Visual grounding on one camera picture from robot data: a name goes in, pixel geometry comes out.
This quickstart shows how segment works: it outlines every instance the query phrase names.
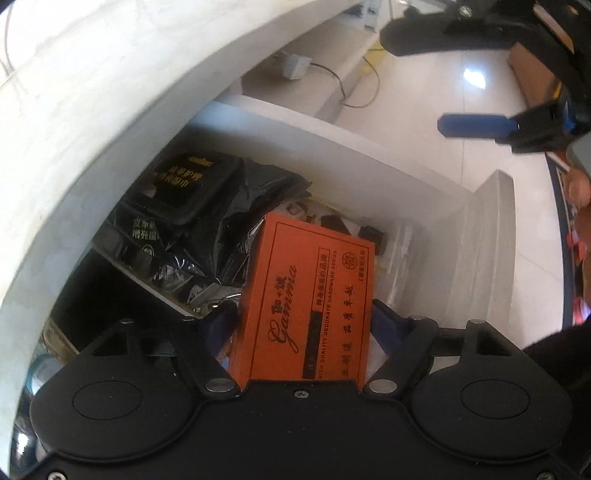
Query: black plastic mount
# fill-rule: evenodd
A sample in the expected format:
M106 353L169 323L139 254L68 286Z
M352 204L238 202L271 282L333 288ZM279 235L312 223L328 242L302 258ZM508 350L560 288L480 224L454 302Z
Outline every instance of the black plastic mount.
M190 324L170 329L174 352L156 349L166 368L134 329L108 332L124 334L125 352L105 334L40 390L33 425L55 451L25 478L577 478L554 453L567 394L487 323L411 320L362 392L251 381L219 396L208 379L224 377ZM429 373L436 356L460 359Z

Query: tiled floor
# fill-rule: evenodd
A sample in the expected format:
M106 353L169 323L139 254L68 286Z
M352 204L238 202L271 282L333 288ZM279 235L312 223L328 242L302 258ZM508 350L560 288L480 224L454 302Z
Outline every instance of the tiled floor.
M437 131L445 112L514 115L525 108L504 51L428 54L378 64L381 91L365 109L344 108L336 125L421 162L465 188L476 190L496 169L515 183L517 253L511 317L506 333L525 346L559 330L563 312L563 269L556 204L542 154L512 155L493 141L448 140ZM463 78L482 72L486 88ZM362 78L350 103L371 98L372 75Z

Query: person's hand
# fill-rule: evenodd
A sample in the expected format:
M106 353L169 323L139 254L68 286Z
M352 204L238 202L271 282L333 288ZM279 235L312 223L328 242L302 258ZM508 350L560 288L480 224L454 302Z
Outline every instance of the person's hand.
M591 181L581 170L573 168L564 179L564 197L579 207L574 228L585 244L591 247Z
M573 168L564 179L564 197L571 204L579 207L574 219L574 229L579 238L587 245L587 255L583 260L583 299L591 305L591 181L581 170Z

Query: orange box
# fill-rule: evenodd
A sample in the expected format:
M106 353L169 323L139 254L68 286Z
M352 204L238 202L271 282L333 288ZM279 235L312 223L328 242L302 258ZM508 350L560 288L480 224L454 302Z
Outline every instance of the orange box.
M269 213L241 298L229 373L256 380L343 380L365 368L373 243Z

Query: screw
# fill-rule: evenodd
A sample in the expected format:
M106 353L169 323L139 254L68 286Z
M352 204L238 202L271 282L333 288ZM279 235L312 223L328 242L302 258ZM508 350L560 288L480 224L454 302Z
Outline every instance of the screw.
M372 380L368 385L369 389L374 393L392 393L398 388L396 382L388 380L387 378L381 378L379 380Z
M231 378L212 378L205 384L211 393L226 393L234 388L234 380Z
M467 5L462 5L458 11L463 17L470 18L472 16L472 9Z

